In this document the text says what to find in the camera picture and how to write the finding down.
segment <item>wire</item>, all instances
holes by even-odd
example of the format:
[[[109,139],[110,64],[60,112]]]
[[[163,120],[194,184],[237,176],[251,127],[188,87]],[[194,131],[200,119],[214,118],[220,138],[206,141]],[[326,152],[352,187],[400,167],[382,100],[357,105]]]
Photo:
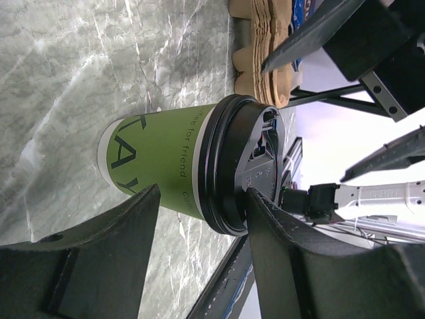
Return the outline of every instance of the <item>wire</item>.
[[[379,242],[379,240],[384,241],[384,239],[371,239],[371,238],[368,238],[368,237],[364,237],[362,235],[357,235],[357,234],[351,233],[349,231],[346,231],[344,229],[340,229],[340,228],[335,227],[335,226],[332,226],[332,227],[335,228],[335,230],[334,229],[327,229],[327,228],[323,228],[323,227],[316,227],[316,228],[322,229],[324,231],[329,231],[330,233],[344,234],[344,235],[354,236],[354,237],[357,237],[357,238],[366,239],[366,240],[371,241],[373,243],[376,243],[378,245],[385,246],[384,243]]]

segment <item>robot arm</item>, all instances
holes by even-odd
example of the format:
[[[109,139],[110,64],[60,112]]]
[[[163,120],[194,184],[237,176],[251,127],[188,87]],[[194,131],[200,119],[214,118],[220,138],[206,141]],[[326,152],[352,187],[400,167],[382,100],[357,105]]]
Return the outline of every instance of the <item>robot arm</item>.
[[[425,181],[373,186],[321,184],[309,191],[282,189],[280,207],[317,224],[371,215],[425,213]]]

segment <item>black plastic lid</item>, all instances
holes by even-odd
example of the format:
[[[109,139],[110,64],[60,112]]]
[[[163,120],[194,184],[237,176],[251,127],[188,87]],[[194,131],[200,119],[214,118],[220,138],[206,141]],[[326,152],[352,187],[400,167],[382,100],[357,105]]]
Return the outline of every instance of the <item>black plastic lid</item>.
[[[277,203],[284,135],[274,106],[237,94],[216,105],[199,158],[201,209],[211,228],[227,235],[246,234],[244,198],[249,187]]]

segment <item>green paper cup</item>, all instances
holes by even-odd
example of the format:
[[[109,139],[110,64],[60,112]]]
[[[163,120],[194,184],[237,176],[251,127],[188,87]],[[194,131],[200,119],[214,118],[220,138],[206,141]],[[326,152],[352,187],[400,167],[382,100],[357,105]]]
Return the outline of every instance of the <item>green paper cup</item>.
[[[98,164],[104,179],[128,195],[156,183],[162,206],[219,233],[244,235],[246,189],[276,199],[283,129],[275,107],[234,94],[218,104],[114,122],[101,137]]]

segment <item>gray marble surface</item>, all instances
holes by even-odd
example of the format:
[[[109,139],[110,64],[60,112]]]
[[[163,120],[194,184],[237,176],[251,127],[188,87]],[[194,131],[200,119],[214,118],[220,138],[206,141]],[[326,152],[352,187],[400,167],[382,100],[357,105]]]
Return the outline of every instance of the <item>gray marble surface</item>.
[[[121,203],[98,170],[102,132],[231,94],[234,50],[225,0],[0,0],[0,245]],[[161,209],[140,317],[184,318],[231,242]]]

